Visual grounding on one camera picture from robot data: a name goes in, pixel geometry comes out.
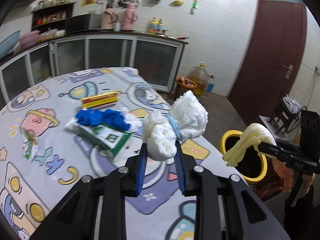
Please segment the person right hand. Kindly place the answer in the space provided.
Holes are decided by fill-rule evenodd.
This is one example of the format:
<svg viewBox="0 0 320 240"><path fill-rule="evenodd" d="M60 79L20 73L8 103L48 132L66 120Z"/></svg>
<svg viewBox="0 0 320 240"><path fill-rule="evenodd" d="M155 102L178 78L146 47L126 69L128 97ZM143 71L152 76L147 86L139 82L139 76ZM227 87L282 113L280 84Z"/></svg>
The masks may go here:
<svg viewBox="0 0 320 240"><path fill-rule="evenodd" d="M277 175L284 182L285 191L291 192L296 181L294 170L286 167L285 163L278 161L276 159L272 159L272 165ZM302 189L301 191L300 198L305 196L308 193L310 186L313 184L314 178L315 178L315 174L312 174L312 175L303 174L303 180L305 181L305 185L304 185L304 189Z"/></svg>

